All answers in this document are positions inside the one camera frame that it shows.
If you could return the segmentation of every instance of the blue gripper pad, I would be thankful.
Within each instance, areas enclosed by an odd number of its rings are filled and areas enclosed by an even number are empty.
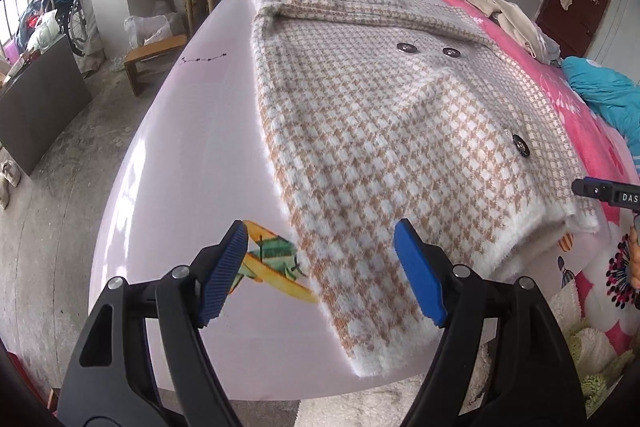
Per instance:
[[[225,239],[226,241],[223,239],[219,245],[223,251],[219,254],[218,262],[200,290],[198,318],[204,326],[220,315],[226,296],[240,269],[249,244],[246,225],[241,223],[233,235],[229,238],[225,236]]]
[[[394,230],[394,248],[414,291],[422,313],[439,328],[444,327],[447,311],[442,299],[442,285],[422,253],[422,241],[407,220]]]

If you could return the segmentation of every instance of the houndstooth pattern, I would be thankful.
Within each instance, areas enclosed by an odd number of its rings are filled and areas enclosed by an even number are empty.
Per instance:
[[[591,202],[572,196],[582,167],[545,95],[462,10],[253,2],[266,151],[300,259],[358,375],[398,367],[435,334],[393,249],[402,217],[482,277],[545,227],[596,227]],[[418,54],[396,49],[414,41]]]

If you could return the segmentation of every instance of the small wooden bench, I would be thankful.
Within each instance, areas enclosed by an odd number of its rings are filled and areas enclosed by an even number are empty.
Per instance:
[[[187,45],[187,35],[176,35],[170,39],[163,39],[158,42],[152,42],[146,46],[140,46],[135,50],[131,50],[124,59],[124,68],[129,77],[129,84],[135,96],[140,94],[140,83],[138,83],[138,68],[136,64],[141,60],[158,57],[172,50],[182,49]]]

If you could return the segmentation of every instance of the pink and white floral blanket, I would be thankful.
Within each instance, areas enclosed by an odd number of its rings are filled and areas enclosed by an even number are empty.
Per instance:
[[[591,112],[568,85],[562,70],[536,61],[500,26],[466,1],[443,1],[464,9],[504,52],[537,81],[558,112],[591,177],[640,184],[622,136]],[[640,325],[640,312],[632,305],[635,291],[626,281],[628,232],[633,224],[633,215],[628,210],[613,208],[606,203],[602,209],[603,224],[598,234],[567,233],[558,238],[558,244],[543,255],[530,275],[547,297],[575,279],[583,315],[593,328],[607,335],[620,354],[628,348]],[[585,266],[585,256],[593,254],[594,249],[597,249],[597,254]],[[550,273],[556,273],[556,277],[550,278]]]

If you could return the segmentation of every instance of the human hand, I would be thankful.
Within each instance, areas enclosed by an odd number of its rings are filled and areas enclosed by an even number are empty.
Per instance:
[[[638,246],[638,232],[636,227],[629,231],[629,284],[636,290],[640,290],[640,246]]]

